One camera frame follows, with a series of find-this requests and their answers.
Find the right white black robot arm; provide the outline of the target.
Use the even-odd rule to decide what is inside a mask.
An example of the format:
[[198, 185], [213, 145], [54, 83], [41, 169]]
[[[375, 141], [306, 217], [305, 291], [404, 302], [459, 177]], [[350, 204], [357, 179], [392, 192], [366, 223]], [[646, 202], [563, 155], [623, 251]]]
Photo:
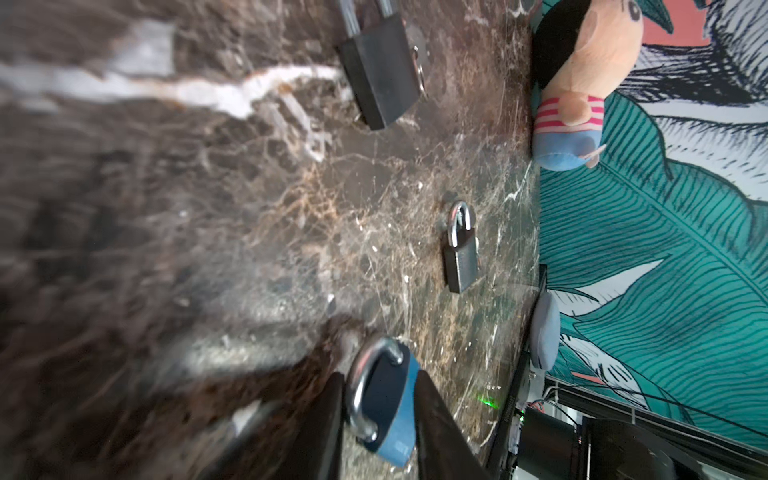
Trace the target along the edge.
[[700, 464], [627, 422], [587, 418], [574, 426], [525, 411], [516, 465], [539, 479], [704, 479]]

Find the blue padlock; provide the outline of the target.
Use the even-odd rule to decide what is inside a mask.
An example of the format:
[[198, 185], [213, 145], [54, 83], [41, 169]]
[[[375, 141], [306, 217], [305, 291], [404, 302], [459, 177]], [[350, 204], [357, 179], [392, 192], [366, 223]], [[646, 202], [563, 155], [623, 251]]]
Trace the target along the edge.
[[416, 445], [414, 392], [419, 371], [405, 344], [377, 334], [363, 344], [347, 376], [344, 399], [352, 434], [396, 468], [407, 465]]

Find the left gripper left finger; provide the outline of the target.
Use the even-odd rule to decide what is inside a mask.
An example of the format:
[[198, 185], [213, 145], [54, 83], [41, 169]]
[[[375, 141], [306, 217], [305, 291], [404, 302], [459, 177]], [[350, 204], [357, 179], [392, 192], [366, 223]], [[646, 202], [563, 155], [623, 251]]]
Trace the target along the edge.
[[345, 378], [334, 372], [309, 407], [274, 479], [339, 479]]

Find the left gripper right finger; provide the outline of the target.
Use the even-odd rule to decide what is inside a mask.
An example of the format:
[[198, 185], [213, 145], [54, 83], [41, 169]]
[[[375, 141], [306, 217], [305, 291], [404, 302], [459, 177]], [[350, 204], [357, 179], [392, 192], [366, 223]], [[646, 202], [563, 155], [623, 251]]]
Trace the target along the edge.
[[414, 412], [420, 479], [483, 478], [483, 466], [424, 370], [418, 372], [415, 383]]

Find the black padlock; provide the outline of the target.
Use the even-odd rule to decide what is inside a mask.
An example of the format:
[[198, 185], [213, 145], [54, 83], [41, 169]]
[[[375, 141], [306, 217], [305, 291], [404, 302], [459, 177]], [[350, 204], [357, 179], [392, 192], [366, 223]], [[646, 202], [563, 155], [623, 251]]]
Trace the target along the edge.
[[463, 200], [455, 202], [449, 212], [443, 262], [446, 283], [452, 293], [463, 293], [478, 277], [476, 220], [471, 207]]
[[376, 5], [379, 20], [362, 28], [355, 3], [338, 2], [346, 32], [338, 45], [339, 58], [372, 131], [395, 123], [425, 94], [418, 49], [408, 42], [402, 14], [391, 1]]

